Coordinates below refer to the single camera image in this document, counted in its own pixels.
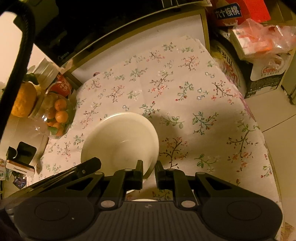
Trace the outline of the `round printed tin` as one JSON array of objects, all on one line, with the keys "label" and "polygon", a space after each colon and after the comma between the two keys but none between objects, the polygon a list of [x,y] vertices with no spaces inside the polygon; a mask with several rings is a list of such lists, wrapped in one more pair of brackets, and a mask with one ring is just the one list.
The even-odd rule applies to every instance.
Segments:
[{"label": "round printed tin", "polygon": [[238,57],[226,48],[221,42],[213,40],[210,42],[211,55],[218,63],[224,74],[235,84],[240,93],[245,96],[246,82],[238,65]]}]

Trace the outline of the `white appliance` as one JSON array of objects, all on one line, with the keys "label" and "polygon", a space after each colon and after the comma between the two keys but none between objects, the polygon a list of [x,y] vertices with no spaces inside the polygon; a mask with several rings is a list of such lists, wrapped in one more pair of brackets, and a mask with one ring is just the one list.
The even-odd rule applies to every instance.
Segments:
[{"label": "white appliance", "polygon": [[48,137],[35,130],[33,120],[10,115],[1,138],[1,165],[34,176]]}]

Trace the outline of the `red walnut drink carton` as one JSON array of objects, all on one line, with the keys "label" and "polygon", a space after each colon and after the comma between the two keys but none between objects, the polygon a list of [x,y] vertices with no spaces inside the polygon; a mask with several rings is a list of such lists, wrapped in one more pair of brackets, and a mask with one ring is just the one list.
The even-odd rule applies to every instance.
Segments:
[{"label": "red walnut drink carton", "polygon": [[264,1],[260,0],[220,0],[211,1],[207,7],[208,17],[219,27],[237,26],[247,19],[257,23],[271,20]]}]

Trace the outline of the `large yellow pomelo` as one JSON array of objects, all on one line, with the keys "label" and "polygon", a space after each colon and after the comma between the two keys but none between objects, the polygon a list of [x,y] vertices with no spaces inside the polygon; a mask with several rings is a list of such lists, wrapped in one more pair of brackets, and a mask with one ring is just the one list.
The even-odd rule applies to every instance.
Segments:
[{"label": "large yellow pomelo", "polygon": [[22,82],[21,87],[16,96],[11,114],[25,118],[30,115],[37,99],[37,91],[30,82]]}]

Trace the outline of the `glass jar with oranges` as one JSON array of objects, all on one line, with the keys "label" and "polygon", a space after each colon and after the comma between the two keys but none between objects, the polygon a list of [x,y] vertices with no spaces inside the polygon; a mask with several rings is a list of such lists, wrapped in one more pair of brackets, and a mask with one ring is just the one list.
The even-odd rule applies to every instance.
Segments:
[{"label": "glass jar with oranges", "polygon": [[37,98],[29,118],[39,133],[59,139],[71,127],[74,115],[75,109],[69,99],[54,92],[45,92]]}]

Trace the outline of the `plastic bag with boxes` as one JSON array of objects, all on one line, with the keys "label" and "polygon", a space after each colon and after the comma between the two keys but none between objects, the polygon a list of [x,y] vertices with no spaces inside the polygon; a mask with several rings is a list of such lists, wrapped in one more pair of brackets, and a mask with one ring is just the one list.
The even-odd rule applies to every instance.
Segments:
[{"label": "plastic bag with boxes", "polygon": [[295,26],[262,25],[252,19],[229,31],[229,39],[241,60],[288,53],[295,48]]}]

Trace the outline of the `small white bowl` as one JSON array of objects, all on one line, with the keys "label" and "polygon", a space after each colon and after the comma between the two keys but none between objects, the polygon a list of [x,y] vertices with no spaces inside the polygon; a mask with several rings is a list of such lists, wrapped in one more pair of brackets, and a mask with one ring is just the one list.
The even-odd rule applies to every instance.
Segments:
[{"label": "small white bowl", "polygon": [[159,138],[152,123],[137,113],[116,113],[102,120],[84,141],[81,162],[98,158],[100,171],[112,176],[121,169],[133,169],[143,161],[147,179],[159,155]]}]

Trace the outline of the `black microwave oven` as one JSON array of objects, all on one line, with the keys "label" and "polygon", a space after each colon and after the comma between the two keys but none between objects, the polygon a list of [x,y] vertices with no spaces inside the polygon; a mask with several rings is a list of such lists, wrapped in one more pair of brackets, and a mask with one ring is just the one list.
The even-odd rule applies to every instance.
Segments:
[{"label": "black microwave oven", "polygon": [[62,66],[85,48],[144,18],[192,9],[196,1],[23,1],[35,18],[34,44]]}]

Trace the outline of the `floral tablecloth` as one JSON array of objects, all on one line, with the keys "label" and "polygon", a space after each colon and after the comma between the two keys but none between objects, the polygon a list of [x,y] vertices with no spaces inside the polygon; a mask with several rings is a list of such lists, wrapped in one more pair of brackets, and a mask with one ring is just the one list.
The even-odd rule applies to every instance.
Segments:
[{"label": "floral tablecloth", "polygon": [[203,171],[279,202],[264,137],[243,96],[200,41],[180,37],[95,73],[76,94],[67,134],[49,141],[34,184],[78,164],[95,126],[138,113],[159,137],[165,168]]}]

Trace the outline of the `white snack box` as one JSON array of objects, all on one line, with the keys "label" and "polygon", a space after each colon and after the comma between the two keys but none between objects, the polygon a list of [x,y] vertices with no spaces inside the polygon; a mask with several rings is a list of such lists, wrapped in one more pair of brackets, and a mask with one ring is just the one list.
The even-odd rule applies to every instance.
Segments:
[{"label": "white snack box", "polygon": [[276,90],[290,66],[292,57],[290,53],[281,53],[255,59],[250,76],[245,79],[246,94],[244,98]]}]

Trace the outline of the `red labelled glass mug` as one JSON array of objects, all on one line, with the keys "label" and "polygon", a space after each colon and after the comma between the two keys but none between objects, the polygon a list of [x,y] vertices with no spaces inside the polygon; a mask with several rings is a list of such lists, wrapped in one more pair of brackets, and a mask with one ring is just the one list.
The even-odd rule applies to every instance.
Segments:
[{"label": "red labelled glass mug", "polygon": [[51,85],[48,87],[48,91],[60,94],[61,96],[67,98],[72,94],[73,87],[68,82],[68,80],[59,73],[57,74]]}]

